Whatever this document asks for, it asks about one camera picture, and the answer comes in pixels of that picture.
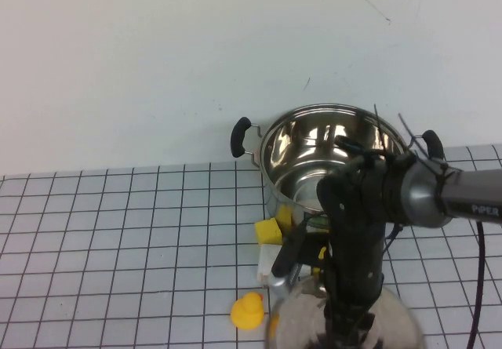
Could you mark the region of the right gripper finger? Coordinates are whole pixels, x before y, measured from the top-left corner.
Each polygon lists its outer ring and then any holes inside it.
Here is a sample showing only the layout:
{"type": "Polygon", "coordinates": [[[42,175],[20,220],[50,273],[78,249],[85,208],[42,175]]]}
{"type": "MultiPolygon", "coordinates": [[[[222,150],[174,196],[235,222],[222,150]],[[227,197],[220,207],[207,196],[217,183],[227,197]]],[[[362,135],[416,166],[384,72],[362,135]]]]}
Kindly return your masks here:
{"type": "Polygon", "coordinates": [[[344,304],[325,305],[325,328],[329,339],[345,340],[348,336],[347,307],[344,304]]]}
{"type": "Polygon", "coordinates": [[[365,307],[351,309],[351,340],[365,341],[373,327],[375,314],[365,307]]]}

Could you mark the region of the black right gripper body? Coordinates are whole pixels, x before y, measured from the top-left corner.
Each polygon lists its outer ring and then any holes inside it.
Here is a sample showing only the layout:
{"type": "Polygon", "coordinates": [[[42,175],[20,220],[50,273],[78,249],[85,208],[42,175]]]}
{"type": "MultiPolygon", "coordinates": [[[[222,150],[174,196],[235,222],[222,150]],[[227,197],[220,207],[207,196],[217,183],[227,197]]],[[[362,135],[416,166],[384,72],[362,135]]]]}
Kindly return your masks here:
{"type": "Polygon", "coordinates": [[[334,300],[349,308],[369,310],[383,286],[383,242],[343,242],[329,249],[334,300]]]}

